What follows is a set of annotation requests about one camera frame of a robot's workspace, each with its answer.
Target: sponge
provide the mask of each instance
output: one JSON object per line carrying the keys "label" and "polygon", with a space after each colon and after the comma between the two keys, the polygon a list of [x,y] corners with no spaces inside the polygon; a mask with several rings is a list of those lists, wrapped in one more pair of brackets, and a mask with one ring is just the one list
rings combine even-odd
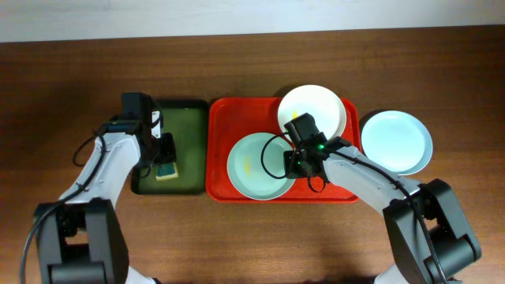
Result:
{"label": "sponge", "polygon": [[177,165],[175,163],[166,163],[158,166],[156,171],[156,181],[166,181],[172,178],[178,178]]}

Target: red tray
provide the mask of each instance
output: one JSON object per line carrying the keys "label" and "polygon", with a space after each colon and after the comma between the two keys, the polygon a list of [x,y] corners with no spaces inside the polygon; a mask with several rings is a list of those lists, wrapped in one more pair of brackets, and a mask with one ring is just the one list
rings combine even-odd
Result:
{"label": "red tray", "polygon": [[[357,196],[336,185],[327,185],[323,192],[315,193],[306,179],[297,179],[284,195],[274,200],[258,201],[243,196],[231,184],[226,163],[231,148],[243,137],[253,133],[280,134],[277,109],[282,98],[222,98],[211,106],[208,128],[207,172],[205,188],[214,200],[235,203],[353,203]],[[361,150],[356,107],[342,99],[347,112],[347,125],[342,138]],[[320,189],[323,181],[312,180]]]}

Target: wooden table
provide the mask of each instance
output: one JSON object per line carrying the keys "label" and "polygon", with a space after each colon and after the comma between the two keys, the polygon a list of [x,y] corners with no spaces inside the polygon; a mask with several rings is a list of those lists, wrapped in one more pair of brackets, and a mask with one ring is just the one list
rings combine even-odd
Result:
{"label": "wooden table", "polygon": [[[0,44],[0,282],[17,281],[33,211],[73,183],[73,152],[120,111],[122,92],[212,102],[301,84],[361,116],[424,122],[435,153],[414,177],[453,186],[484,251],[458,277],[505,281],[505,27],[489,26]],[[127,183],[117,214],[130,263],[163,282],[340,279],[393,261],[383,219],[361,201],[220,204],[137,196]],[[39,282],[34,245],[27,277]]]}

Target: light blue plate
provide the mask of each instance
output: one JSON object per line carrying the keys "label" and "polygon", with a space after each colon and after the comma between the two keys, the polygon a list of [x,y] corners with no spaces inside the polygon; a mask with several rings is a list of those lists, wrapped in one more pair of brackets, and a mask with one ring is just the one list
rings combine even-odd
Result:
{"label": "light blue plate", "polygon": [[[254,200],[272,200],[286,193],[294,179],[275,179],[261,166],[261,150],[274,135],[254,133],[238,141],[228,155],[228,177],[232,185],[243,195]],[[283,139],[274,139],[265,150],[264,163],[275,176],[283,176],[284,151],[293,150]]]}

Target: yellow marking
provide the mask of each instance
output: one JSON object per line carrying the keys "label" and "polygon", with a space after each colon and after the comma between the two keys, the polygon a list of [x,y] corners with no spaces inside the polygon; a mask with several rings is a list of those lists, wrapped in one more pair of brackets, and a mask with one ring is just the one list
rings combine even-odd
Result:
{"label": "yellow marking", "polygon": [[245,157],[244,171],[245,171],[246,176],[248,176],[248,177],[251,176],[251,158],[249,156]]}

